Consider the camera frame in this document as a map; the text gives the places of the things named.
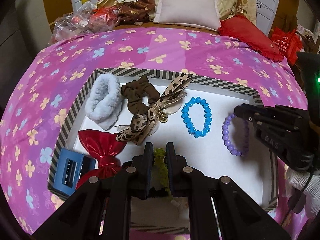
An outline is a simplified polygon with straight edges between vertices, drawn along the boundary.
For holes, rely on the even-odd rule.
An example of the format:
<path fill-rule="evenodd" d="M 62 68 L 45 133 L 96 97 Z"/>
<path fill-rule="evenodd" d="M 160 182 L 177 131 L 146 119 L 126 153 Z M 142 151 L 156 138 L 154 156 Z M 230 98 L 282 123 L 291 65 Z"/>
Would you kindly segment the white gloved right hand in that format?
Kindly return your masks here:
<path fill-rule="evenodd" d="M 297 172 L 288 168 L 286 172 L 286 184 L 289 187 L 302 190 L 309 177 L 310 173 L 308 172 Z M 306 196 L 304 204 L 306 216 L 313 218 L 319 212 L 319 175 L 313 175 L 311 177 L 303 194 Z"/>

